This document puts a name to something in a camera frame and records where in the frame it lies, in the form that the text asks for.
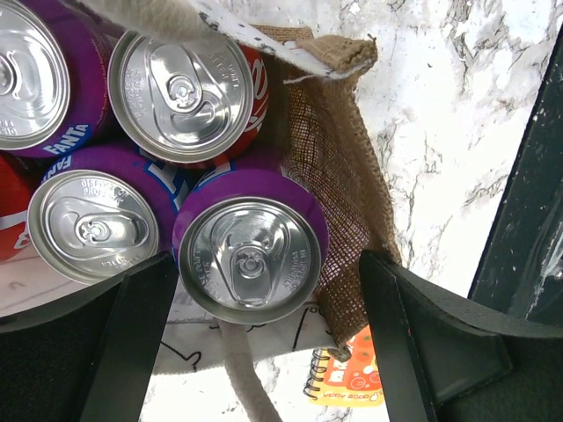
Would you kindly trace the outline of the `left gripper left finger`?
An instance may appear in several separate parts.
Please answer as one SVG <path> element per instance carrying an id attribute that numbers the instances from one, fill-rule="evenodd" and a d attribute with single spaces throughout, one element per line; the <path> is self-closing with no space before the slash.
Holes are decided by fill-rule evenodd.
<path id="1" fill-rule="evenodd" d="M 1 320 L 3 421 L 137 421 L 178 270 L 161 252 Z"/>

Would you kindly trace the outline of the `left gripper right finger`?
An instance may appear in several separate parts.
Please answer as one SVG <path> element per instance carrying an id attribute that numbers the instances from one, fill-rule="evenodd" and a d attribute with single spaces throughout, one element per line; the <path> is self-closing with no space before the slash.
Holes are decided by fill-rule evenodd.
<path id="1" fill-rule="evenodd" d="M 376 251 L 359 271 L 390 420 L 561 420 L 559 327 L 489 309 Z"/>

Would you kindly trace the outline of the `purple Fanta can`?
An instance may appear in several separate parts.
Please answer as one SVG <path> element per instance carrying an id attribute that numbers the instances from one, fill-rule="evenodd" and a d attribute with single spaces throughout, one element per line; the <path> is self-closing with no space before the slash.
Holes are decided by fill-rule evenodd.
<path id="1" fill-rule="evenodd" d="M 48 168 L 31 199 L 33 246 L 70 280 L 109 279 L 171 250 L 173 224 L 199 176 L 131 141 L 78 149 Z"/>

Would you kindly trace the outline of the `red soda can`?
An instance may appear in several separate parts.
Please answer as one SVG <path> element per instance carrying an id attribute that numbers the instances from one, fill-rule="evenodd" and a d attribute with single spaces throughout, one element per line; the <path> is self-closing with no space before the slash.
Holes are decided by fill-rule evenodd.
<path id="1" fill-rule="evenodd" d="M 2 262 L 14 258 L 30 243 L 27 209 L 40 179 L 40 168 L 33 160 L 1 152 Z"/>

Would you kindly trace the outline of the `canvas tote bag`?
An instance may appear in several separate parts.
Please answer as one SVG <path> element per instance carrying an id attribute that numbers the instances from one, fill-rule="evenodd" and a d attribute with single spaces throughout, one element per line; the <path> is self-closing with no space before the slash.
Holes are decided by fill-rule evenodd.
<path id="1" fill-rule="evenodd" d="M 333 357 L 350 358 L 347 342 L 363 329 L 359 260 L 365 250 L 399 262 L 388 186 L 355 102 L 358 79 L 377 60 L 374 41 L 340 36 L 315 38 L 306 28 L 252 26 L 211 1 L 184 2 L 187 18 L 166 24 L 138 11 L 132 26 L 146 33 L 198 33 L 205 25 L 267 57 L 274 74 L 274 114 L 260 141 L 281 148 L 319 201 L 328 222 L 328 259 L 315 297 L 335 346 Z"/>

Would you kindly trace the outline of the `orange spiral notebook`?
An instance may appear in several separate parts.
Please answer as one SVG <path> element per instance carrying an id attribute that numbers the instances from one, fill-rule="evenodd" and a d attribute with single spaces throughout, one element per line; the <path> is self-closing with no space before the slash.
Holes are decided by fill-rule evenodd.
<path id="1" fill-rule="evenodd" d="M 353 336 L 347 347 L 351 357 L 336 360 L 326 349 L 313 351 L 303 393 L 312 404 L 368 408 L 384 403 L 383 385 L 369 326 Z"/>

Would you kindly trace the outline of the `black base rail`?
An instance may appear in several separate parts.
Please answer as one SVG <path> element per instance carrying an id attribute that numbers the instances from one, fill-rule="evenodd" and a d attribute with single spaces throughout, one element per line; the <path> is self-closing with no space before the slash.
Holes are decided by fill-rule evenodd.
<path id="1" fill-rule="evenodd" d="M 512 317 L 562 324 L 562 41 L 557 40 L 469 299 Z"/>

